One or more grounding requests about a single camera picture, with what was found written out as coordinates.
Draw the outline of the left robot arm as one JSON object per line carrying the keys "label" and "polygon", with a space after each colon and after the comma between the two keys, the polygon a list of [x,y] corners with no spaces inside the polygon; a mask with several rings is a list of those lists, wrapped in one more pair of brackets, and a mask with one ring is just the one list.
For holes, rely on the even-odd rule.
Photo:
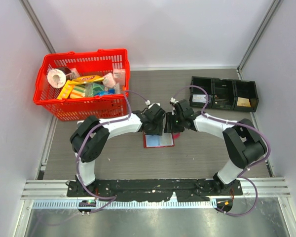
{"label": "left robot arm", "polygon": [[96,189],[95,159],[106,142],[126,133],[144,132],[147,135],[161,135],[166,112],[160,104],[149,105],[143,111],[131,111],[116,118],[89,116],[79,123],[70,137],[75,153],[75,181],[68,183],[68,196],[93,196]]}

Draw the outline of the red leather card holder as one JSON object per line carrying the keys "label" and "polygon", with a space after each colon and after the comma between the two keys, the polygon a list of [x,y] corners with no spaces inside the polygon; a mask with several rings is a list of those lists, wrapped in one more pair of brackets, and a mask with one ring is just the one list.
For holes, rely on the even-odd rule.
{"label": "red leather card holder", "polygon": [[175,145],[174,141],[179,137],[180,133],[163,133],[161,136],[144,134],[144,148],[173,147]]}

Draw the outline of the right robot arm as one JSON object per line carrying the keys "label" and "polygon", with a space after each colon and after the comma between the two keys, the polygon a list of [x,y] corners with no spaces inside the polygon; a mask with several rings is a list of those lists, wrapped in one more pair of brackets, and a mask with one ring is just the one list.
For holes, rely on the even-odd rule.
{"label": "right robot arm", "polygon": [[189,129],[208,133],[225,142],[229,161],[213,176],[213,189],[218,195],[226,194],[239,174],[267,153],[262,135],[256,132],[248,119],[228,121],[195,112],[187,100],[171,98],[172,112],[166,113],[165,133],[181,133]]}

